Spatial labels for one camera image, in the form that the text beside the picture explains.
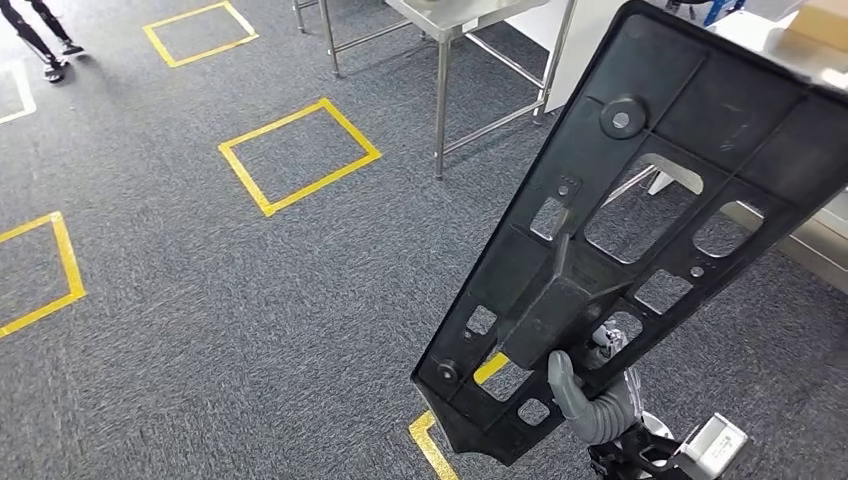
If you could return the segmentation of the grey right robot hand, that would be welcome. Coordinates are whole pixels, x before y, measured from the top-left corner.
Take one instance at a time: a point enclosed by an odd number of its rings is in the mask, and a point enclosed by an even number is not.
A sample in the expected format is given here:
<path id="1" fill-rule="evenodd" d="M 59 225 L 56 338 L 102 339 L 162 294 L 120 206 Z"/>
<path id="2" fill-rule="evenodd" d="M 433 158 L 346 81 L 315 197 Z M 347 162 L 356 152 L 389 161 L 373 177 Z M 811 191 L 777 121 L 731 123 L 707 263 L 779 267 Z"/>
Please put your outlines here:
<path id="1" fill-rule="evenodd" d="M 590 400 L 578 383 L 570 356 L 554 350 L 548 356 L 547 380 L 554 401 L 574 434 L 589 445 L 616 440 L 642 421 L 641 378 L 631 367 Z"/>

